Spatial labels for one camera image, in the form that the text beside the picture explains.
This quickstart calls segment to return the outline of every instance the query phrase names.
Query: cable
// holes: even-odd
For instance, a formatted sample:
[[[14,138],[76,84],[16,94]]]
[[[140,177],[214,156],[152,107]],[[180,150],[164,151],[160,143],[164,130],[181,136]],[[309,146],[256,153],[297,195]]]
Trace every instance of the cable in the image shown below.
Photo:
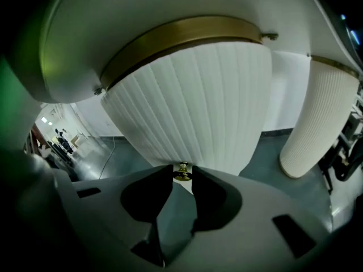
[[[101,170],[100,177],[98,178],[99,180],[101,179],[101,176],[102,176],[102,173],[103,173],[103,171],[104,171],[104,168],[106,167],[106,165],[107,165],[107,163],[108,163],[109,159],[111,158],[112,153],[113,153],[113,152],[114,152],[114,150],[115,150],[115,138],[114,138],[114,136],[112,136],[112,138],[113,138],[113,149],[112,149],[111,153],[109,154],[109,157],[107,158],[106,163],[104,164],[104,166],[103,166],[103,168],[102,168],[102,170]]]

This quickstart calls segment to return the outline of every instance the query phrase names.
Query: floor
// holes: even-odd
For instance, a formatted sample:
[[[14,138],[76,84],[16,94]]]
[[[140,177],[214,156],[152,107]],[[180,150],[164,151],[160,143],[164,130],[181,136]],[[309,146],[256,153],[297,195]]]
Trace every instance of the floor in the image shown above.
[[[362,174],[354,174],[347,182],[337,182],[332,176],[335,188],[332,196],[318,166],[298,180],[289,178],[282,173],[277,161],[287,138],[288,135],[261,138],[250,163],[239,176],[282,190],[313,213],[328,230],[339,228],[350,219],[354,199],[363,191]],[[90,138],[77,149],[73,158],[80,180],[123,176],[151,167],[127,140],[112,137]]]

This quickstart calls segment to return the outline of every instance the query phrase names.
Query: white lampshade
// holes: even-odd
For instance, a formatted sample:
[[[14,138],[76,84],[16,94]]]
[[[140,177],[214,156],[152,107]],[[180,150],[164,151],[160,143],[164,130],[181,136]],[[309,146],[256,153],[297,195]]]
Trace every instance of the white lampshade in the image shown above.
[[[263,45],[205,44],[140,67],[102,105],[153,166],[187,161],[238,175],[260,138],[271,73]]]
[[[303,176],[333,145],[349,117],[358,84],[345,71],[310,62],[305,101],[280,154],[281,167],[288,176]]]

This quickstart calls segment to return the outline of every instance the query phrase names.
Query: person in dark clothing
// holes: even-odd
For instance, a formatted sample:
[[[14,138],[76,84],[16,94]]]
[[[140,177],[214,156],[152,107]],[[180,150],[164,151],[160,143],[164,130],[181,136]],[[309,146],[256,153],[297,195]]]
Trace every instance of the person in dark clothing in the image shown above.
[[[62,145],[62,147],[69,153],[73,154],[73,149],[70,147],[68,141],[63,137],[63,132],[58,132],[58,129],[56,131],[56,136],[58,142]]]

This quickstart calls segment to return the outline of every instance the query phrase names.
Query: blue light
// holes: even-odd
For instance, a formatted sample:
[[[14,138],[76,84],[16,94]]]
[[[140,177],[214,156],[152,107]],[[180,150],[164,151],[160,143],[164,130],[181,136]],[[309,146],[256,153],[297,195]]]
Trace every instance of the blue light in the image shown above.
[[[360,42],[359,42],[359,39],[358,39],[358,36],[356,35],[355,31],[354,30],[351,30],[351,35],[354,37],[354,39],[356,40],[357,44],[358,45],[361,45]]]

